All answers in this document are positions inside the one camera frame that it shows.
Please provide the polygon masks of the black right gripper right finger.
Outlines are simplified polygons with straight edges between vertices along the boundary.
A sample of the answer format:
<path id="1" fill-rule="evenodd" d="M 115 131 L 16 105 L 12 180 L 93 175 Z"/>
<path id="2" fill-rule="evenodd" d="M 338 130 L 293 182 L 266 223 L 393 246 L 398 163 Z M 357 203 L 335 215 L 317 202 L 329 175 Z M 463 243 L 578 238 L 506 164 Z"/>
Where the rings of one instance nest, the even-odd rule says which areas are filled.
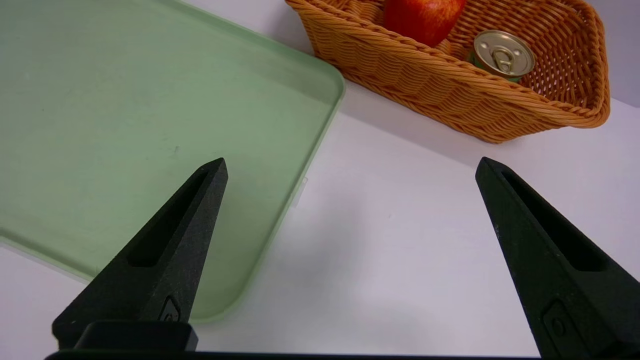
<path id="1" fill-rule="evenodd" d="M 639 282 L 510 167 L 475 180 L 541 357 L 637 360 Z"/>

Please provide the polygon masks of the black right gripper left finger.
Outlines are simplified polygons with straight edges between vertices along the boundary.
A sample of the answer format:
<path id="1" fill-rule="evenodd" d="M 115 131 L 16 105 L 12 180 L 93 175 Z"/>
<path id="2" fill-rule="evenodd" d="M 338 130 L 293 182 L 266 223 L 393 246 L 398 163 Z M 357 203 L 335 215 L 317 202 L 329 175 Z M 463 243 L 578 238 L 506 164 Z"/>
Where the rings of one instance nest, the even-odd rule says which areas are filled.
<path id="1" fill-rule="evenodd" d="M 227 180 L 223 158 L 192 173 L 53 321 L 58 346 L 100 322 L 188 323 Z"/>

